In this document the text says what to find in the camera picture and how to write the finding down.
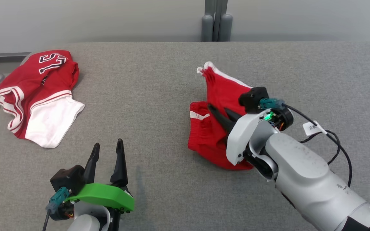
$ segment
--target white cable label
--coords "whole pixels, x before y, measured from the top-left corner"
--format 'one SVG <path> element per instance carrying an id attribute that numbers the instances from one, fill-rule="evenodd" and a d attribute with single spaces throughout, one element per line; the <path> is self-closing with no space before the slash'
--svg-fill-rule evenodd
<path id="1" fill-rule="evenodd" d="M 315 133 L 320 133 L 320 132 L 321 132 L 321 130 L 319 129 L 319 127 L 315 126 L 315 125 L 314 125 L 313 123 L 311 123 L 311 122 L 304 123 L 304 124 L 302 125 L 302 127 L 304 128 L 304 130 L 305 130 L 305 134 L 306 134 L 307 136 L 310 136 L 310 135 L 313 135 L 313 134 L 315 134 Z"/>

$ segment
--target gray fabric surface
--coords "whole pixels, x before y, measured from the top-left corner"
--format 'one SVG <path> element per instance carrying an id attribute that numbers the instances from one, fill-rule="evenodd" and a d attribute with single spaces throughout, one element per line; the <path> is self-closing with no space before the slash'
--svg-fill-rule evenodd
<path id="1" fill-rule="evenodd" d="M 85 165 L 101 144 L 95 180 L 108 183 L 124 140 L 135 211 L 129 230 L 314 228 L 256 171 L 225 171 L 188 150 L 189 104 L 206 99 L 198 66 L 221 71 L 292 106 L 338 134 L 354 167 L 352 188 L 370 202 L 370 43 L 81 43 L 69 50 L 81 74 L 73 90 L 85 109 L 57 148 L 17 139 L 0 113 L 0 230 L 40 230 L 60 168 Z M 304 139 L 302 118 L 286 133 Z M 329 160 L 326 137 L 308 146 Z M 331 169 L 348 179 L 343 155 Z M 49 221 L 66 230 L 71 221 Z"/>

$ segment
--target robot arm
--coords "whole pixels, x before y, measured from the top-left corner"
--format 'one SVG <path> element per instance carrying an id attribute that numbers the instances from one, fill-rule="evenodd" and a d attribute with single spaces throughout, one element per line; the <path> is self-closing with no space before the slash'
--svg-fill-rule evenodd
<path id="1" fill-rule="evenodd" d="M 291 112 L 287 108 L 259 110 L 261 98 L 255 101 L 255 94 L 247 95 L 251 98 L 244 102 L 241 96 L 239 102 L 248 114 L 234 121 L 228 134 L 228 161 L 235 165 L 245 159 L 254 165 L 317 230 L 370 231 L 370 204 L 333 173 L 319 155 L 280 133 L 293 123 Z M 275 118 L 267 120 L 271 113 Z"/>

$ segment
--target cable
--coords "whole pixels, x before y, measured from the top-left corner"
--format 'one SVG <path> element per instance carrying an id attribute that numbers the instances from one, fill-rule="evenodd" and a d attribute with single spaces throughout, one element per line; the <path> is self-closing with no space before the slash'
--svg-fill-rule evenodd
<path id="1" fill-rule="evenodd" d="M 340 143 L 339 141 L 339 138 L 338 136 L 334 133 L 334 132 L 331 132 L 329 130 L 326 130 L 327 133 L 331 133 L 333 136 L 335 136 L 335 139 L 338 143 Z M 309 136 L 307 139 L 304 139 L 302 141 L 299 141 L 299 143 L 306 143 L 308 141 L 310 141 L 311 139 L 313 139 L 315 136 L 321 134 L 322 132 L 318 132 L 318 133 L 315 133 L 315 134 L 312 134 L 311 136 Z M 340 152 L 340 147 L 338 146 L 338 149 L 336 150 L 336 154 L 335 156 L 332 157 L 332 159 L 328 162 L 328 165 L 331 164 L 339 155 L 339 152 Z"/>
<path id="2" fill-rule="evenodd" d="M 51 209 L 48 209 L 47 210 L 47 216 L 45 217 L 44 227 L 42 228 L 42 231 L 45 231 L 47 229 L 47 224 L 48 224 L 50 213 L 51 213 Z"/>
<path id="3" fill-rule="evenodd" d="M 345 149 L 339 143 L 339 139 L 338 139 L 338 141 L 336 141 L 330 134 L 328 134 L 328 131 L 324 130 L 319 124 L 315 123 L 313 120 L 311 120 L 309 117 L 307 117 L 305 114 L 303 114 L 301 111 L 297 110 L 296 108 L 293 108 L 293 107 L 291 107 L 291 106 L 289 106 L 289 105 L 287 105 L 285 103 L 283 103 L 282 106 L 283 107 L 286 107 L 286 108 L 289 108 L 290 110 L 296 112 L 300 116 L 302 116 L 305 119 L 307 119 L 313 125 L 315 125 L 316 127 L 318 127 L 322 131 L 322 133 L 324 133 L 330 140 L 332 140 L 338 146 L 338 148 L 343 152 L 343 155 L 345 155 L 345 158 L 348 161 L 348 166 L 349 166 L 348 187 L 351 187 L 351 182 L 352 182 L 352 163 L 351 163 L 351 159 L 349 158 L 348 153 L 345 151 Z"/>

